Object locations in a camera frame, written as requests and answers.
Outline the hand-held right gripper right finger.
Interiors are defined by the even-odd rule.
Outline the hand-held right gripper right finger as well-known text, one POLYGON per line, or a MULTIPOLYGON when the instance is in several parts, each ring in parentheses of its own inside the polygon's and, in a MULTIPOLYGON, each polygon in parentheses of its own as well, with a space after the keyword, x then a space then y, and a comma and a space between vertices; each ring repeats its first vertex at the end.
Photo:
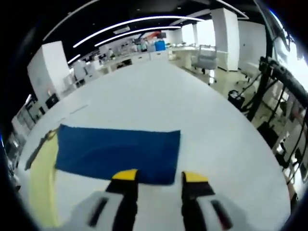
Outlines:
POLYGON ((181 184, 181 214, 185 230, 244 230, 244 213, 227 197, 216 194, 207 177, 183 171, 181 184))

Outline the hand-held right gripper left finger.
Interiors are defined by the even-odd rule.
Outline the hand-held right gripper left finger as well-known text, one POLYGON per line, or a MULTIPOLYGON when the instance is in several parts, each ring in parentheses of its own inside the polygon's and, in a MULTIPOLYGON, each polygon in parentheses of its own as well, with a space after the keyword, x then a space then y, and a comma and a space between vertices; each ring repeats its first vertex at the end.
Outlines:
POLYGON ((116 173, 104 191, 92 193, 77 206, 78 231, 131 231, 138 211, 138 173, 116 173))

